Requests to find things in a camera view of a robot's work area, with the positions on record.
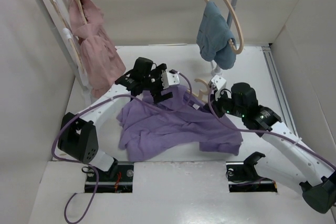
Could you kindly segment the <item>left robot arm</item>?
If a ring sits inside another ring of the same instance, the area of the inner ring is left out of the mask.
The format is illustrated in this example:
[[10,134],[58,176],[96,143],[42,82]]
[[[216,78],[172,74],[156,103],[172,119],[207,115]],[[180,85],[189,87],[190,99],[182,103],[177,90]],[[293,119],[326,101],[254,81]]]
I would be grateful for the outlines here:
[[102,151],[98,142],[98,129],[130,100],[148,91],[154,103],[172,98],[162,91],[179,84],[175,70],[166,64],[155,65],[150,59],[139,57],[131,70],[119,77],[111,88],[96,102],[77,114],[67,113],[62,119],[57,147],[72,161],[93,166],[105,180],[117,175],[118,160]]

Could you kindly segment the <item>purple t shirt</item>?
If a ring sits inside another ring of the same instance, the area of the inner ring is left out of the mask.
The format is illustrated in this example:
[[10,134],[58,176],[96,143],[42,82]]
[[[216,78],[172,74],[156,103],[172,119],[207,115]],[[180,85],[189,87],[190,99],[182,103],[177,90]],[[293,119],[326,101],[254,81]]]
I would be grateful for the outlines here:
[[193,142],[199,143],[202,152],[238,155],[243,138],[228,117],[216,120],[186,86],[172,86],[167,91],[172,92],[172,98],[157,104],[163,113],[146,106],[153,104],[153,98],[145,91],[142,102],[130,101],[117,116],[122,127],[119,148],[126,150],[130,161],[147,161]]

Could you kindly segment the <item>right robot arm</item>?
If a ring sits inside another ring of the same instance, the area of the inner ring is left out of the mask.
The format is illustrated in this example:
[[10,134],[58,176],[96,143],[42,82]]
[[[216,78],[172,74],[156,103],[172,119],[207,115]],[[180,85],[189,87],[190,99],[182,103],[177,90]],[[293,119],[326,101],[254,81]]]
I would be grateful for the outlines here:
[[259,104],[247,83],[226,89],[218,80],[209,82],[207,106],[219,120],[240,118],[244,133],[255,133],[273,146],[269,153],[254,152],[244,160],[247,178],[266,177],[300,194],[315,211],[325,214],[335,206],[335,165],[310,149],[272,109]]

